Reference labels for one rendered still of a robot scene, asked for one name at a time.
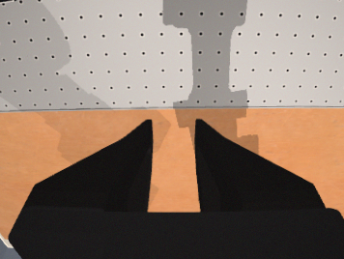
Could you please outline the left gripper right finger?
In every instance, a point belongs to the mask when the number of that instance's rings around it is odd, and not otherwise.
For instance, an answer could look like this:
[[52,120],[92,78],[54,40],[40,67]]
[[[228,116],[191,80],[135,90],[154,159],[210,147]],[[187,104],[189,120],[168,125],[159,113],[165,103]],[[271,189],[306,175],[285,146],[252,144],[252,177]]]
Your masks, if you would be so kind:
[[326,207],[312,183],[225,138],[202,119],[195,121],[194,146],[200,212]]

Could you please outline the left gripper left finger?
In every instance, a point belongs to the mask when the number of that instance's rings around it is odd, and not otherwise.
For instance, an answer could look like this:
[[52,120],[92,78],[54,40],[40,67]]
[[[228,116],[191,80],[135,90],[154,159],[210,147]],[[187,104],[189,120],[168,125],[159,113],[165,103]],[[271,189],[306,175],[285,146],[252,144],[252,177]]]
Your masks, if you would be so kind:
[[52,206],[126,212],[128,197],[128,212],[148,212],[153,145],[153,122],[147,119],[122,139],[35,184],[22,209]]

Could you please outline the grey perforated base plate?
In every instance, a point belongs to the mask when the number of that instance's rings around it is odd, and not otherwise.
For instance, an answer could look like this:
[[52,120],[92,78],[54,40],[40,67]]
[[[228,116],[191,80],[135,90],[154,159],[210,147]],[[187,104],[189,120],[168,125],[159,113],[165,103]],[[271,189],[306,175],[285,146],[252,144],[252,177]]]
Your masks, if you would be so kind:
[[344,108],[344,0],[0,4],[0,113]]

